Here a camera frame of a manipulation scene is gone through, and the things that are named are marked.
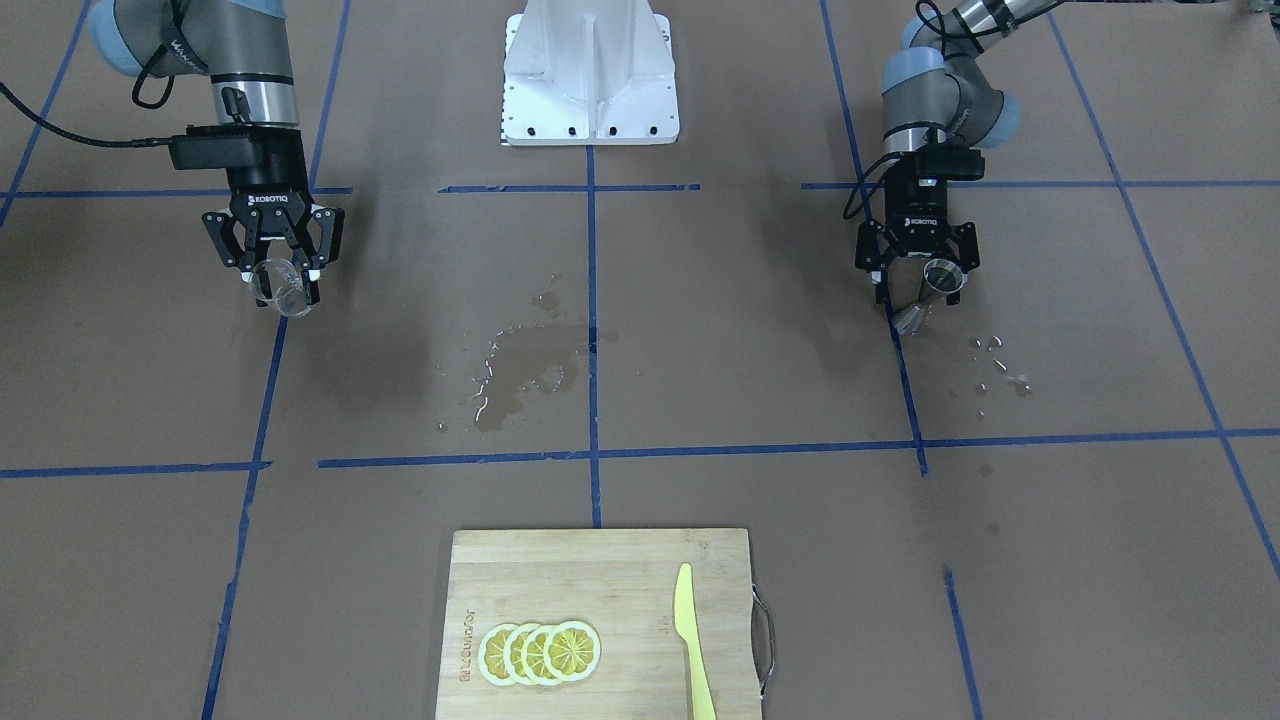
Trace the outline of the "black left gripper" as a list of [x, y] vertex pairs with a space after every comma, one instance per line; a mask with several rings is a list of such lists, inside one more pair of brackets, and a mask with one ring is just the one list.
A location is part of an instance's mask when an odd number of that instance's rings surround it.
[[968, 274], [979, 266], [977, 224], [948, 219], [948, 182], [940, 187], [883, 184], [884, 218], [863, 222], [855, 242], [855, 268], [876, 288], [876, 302], [890, 305], [887, 268], [900, 258], [942, 258], [940, 292], [959, 305]]

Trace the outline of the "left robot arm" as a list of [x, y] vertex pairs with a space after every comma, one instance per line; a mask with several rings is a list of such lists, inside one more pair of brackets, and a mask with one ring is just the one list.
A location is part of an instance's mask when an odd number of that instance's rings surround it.
[[884, 193], [883, 218], [868, 217], [855, 245], [855, 265], [876, 284], [879, 304], [890, 301], [888, 268], [904, 258], [924, 259], [924, 288], [959, 302], [980, 250], [974, 224], [950, 220], [948, 184], [983, 178], [983, 151], [1007, 142], [1021, 114], [978, 60], [1052, 9], [1051, 1], [960, 1], [942, 12], [916, 3], [882, 77], [884, 151], [872, 168], [879, 179], [861, 177], [855, 187]]

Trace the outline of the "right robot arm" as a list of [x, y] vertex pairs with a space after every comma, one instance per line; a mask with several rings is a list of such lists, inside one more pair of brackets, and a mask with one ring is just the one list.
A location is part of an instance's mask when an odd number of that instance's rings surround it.
[[315, 306], [346, 214], [314, 201], [283, 3], [96, 1], [90, 33], [104, 60], [137, 85], [210, 81], [216, 120], [174, 136], [172, 164], [225, 172], [229, 202], [204, 225], [259, 306], [293, 316]]

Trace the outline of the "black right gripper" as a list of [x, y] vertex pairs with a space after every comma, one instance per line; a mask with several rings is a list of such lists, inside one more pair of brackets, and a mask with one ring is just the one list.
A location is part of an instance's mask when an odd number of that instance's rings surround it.
[[256, 301], [271, 300], [265, 265], [270, 242], [291, 247], [291, 306], [320, 302], [323, 269], [340, 256], [346, 211], [314, 202], [305, 170], [227, 169], [229, 205], [204, 214], [224, 266], [234, 268]]

